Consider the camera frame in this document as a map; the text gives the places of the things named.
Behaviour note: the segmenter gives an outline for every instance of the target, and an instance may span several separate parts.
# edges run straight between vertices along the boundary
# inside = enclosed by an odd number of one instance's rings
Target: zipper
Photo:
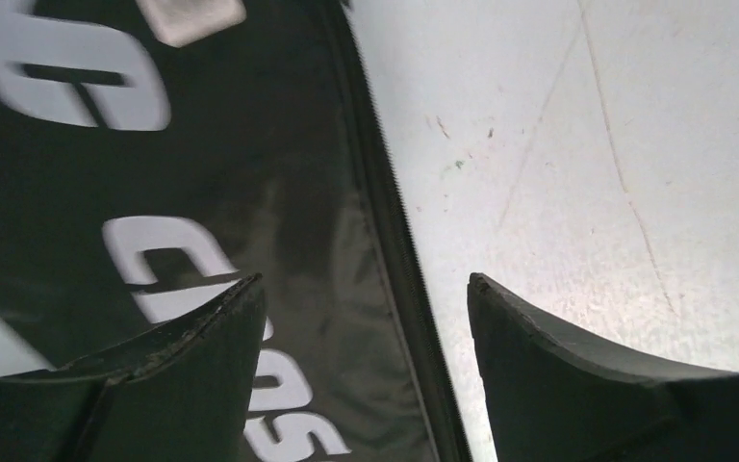
[[[356,180],[365,193],[395,300],[395,309],[409,349],[412,367],[431,429],[439,462],[472,462],[466,430],[443,355],[438,329],[420,272],[409,219],[387,141],[375,111],[364,73],[364,59],[349,27],[342,1],[324,0],[325,24],[346,88],[345,118],[360,148],[354,155]]]

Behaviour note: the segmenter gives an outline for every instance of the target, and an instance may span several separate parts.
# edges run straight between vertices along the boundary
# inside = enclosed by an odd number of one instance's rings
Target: stain
[[[446,128],[444,126],[444,122],[441,120],[441,118],[438,116],[438,117],[435,117],[435,120],[437,120],[438,126],[441,127],[441,132],[443,132],[446,139],[451,140],[451,137],[448,135],[448,132],[446,131]]]

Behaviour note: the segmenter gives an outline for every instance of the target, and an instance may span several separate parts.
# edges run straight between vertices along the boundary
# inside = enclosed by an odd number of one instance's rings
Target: scratched white surface
[[[739,1],[353,4],[475,460],[472,271],[739,370]]]

